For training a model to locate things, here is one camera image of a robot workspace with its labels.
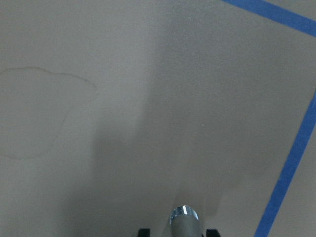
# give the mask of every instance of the metallic cylinder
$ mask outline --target metallic cylinder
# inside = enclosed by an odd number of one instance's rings
[[[173,210],[170,217],[173,237],[201,237],[202,232],[197,213],[189,206]]]

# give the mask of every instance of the water stain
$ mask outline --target water stain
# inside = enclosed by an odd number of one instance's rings
[[[37,67],[0,72],[0,155],[27,159],[47,153],[68,112],[91,100],[96,88],[87,79]]]

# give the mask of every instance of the blue line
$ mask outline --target blue line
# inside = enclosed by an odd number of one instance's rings
[[[263,0],[222,0],[316,37],[316,21]]]
[[[316,93],[306,111],[283,170],[272,192],[269,203],[261,218],[255,237],[267,237],[277,213],[291,184],[295,171],[302,159],[305,148],[316,123]]]

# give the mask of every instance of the can lid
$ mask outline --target can lid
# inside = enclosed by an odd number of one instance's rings
[[[196,211],[194,211],[192,207],[184,205],[177,207],[172,211],[170,216],[170,224],[172,225],[172,221],[180,215],[192,215],[198,220],[198,214],[196,213]]]

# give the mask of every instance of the black object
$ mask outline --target black object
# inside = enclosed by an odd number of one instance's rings
[[[139,229],[137,237],[150,237],[150,229]]]
[[[218,230],[206,230],[206,237],[221,237]]]

